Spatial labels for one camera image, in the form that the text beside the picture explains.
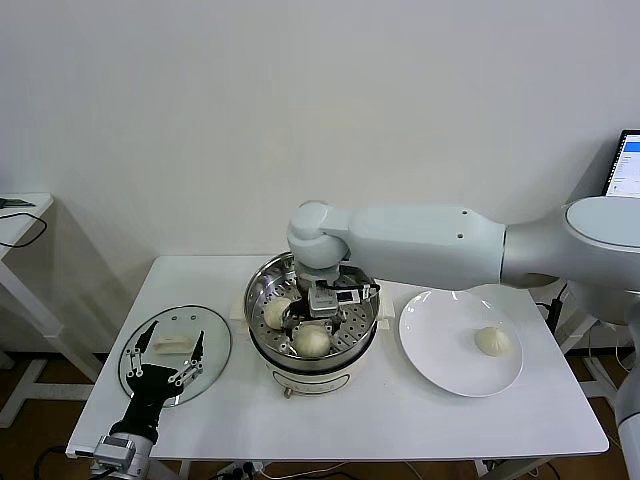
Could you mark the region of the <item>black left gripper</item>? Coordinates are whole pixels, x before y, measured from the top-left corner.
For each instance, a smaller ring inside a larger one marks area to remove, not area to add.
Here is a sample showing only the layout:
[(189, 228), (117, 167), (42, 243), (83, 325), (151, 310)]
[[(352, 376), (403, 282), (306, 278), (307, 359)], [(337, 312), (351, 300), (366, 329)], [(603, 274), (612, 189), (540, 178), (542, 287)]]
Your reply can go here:
[(195, 347), (187, 365), (176, 373), (175, 368), (143, 364), (154, 330), (158, 324), (154, 320), (137, 338), (131, 349), (125, 353), (129, 358), (130, 369), (126, 376), (132, 389), (124, 417), (112, 425), (109, 433), (138, 435), (152, 443), (158, 439), (158, 424), (164, 402), (176, 396), (176, 387), (186, 387), (203, 371), (204, 332), (200, 331)]

